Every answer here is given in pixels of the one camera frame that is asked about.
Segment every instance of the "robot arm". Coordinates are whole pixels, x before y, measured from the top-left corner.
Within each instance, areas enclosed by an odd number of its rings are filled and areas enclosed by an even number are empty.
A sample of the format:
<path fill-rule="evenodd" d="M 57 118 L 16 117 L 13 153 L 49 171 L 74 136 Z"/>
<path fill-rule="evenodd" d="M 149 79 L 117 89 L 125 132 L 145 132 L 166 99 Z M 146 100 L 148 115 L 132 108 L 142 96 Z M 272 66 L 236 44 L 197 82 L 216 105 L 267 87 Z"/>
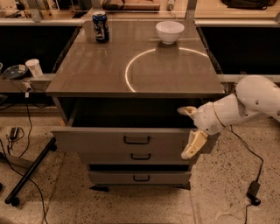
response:
<path fill-rule="evenodd" d="M 191 132 L 182 158 L 194 156 L 207 141 L 208 135 L 222 132 L 228 125 L 272 116 L 280 122 L 280 88 L 261 75 L 244 77 L 236 85 L 236 94 L 230 94 L 199 108 L 178 108 L 182 115 L 190 116 L 198 128 Z"/>

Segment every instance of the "soda can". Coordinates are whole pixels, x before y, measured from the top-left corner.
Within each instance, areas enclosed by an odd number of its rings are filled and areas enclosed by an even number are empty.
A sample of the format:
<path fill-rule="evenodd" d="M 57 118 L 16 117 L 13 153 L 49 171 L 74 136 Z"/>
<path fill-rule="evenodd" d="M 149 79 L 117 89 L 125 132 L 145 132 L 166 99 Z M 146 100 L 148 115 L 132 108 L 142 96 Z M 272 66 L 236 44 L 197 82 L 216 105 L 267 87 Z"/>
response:
<path fill-rule="evenodd" d="M 109 41 L 109 26 L 105 11 L 96 11 L 93 14 L 95 39 L 105 43 Z"/>

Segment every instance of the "floor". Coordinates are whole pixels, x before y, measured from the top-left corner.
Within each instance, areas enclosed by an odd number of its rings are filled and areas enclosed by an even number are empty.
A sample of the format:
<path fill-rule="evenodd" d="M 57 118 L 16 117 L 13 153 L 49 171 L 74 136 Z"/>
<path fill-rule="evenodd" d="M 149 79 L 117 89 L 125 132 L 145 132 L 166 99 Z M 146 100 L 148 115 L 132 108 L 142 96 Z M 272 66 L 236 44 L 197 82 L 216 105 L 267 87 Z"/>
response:
<path fill-rule="evenodd" d="M 34 160 L 52 136 L 53 126 L 62 124 L 54 109 L 30 110 L 30 147 L 22 156 Z M 0 111 L 0 137 L 3 147 L 11 127 L 24 130 L 10 154 L 18 156 L 27 145 L 30 122 L 25 108 Z M 267 118 L 233 127 L 248 147 L 264 160 L 258 198 L 260 206 L 248 207 L 248 224 L 280 223 L 280 124 Z M 224 130 L 211 154 L 200 155 L 192 168 L 191 191 L 171 187 L 116 186 L 109 192 L 90 190 L 87 169 L 75 153 L 60 148 L 50 151 L 31 179 L 42 192 L 49 224 L 242 224 L 245 222 L 246 192 L 256 179 L 260 159 L 252 155 L 230 131 Z M 25 169 L 14 165 L 19 172 Z M 39 190 L 27 181 L 17 195 L 18 206 L 5 204 L 17 175 L 0 162 L 0 223 L 45 223 Z"/>

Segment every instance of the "black drawer handle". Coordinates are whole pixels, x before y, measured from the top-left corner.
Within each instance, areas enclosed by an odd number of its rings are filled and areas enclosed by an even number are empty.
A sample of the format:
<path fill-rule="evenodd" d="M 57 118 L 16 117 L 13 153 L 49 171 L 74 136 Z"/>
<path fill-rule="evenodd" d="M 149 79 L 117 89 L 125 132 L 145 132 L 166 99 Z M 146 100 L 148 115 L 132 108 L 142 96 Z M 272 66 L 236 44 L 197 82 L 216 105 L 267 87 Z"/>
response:
<path fill-rule="evenodd" d="M 150 136 L 147 136 L 145 139 L 143 140 L 139 140 L 139 139 L 135 139 L 134 137 L 126 137 L 124 136 L 123 137 L 123 141 L 126 143 L 126 144 L 149 144 L 150 143 L 150 140 L 151 140 L 151 137 Z"/>
<path fill-rule="evenodd" d="M 151 158 L 151 154 L 134 154 L 131 153 L 130 157 L 134 160 L 149 160 Z"/>
<path fill-rule="evenodd" d="M 150 175 L 146 175 L 146 176 L 133 175 L 133 180 L 136 182 L 148 182 L 150 181 Z"/>

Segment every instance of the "white cup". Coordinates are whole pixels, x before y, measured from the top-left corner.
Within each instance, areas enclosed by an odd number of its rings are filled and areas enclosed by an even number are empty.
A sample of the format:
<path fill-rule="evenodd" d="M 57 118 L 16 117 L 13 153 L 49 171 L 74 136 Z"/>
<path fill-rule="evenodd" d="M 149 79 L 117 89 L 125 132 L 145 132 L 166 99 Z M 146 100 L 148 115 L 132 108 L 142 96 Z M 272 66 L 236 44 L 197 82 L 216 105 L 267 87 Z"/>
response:
<path fill-rule="evenodd" d="M 43 74 L 38 59 L 29 59 L 25 62 L 34 77 L 39 77 Z"/>

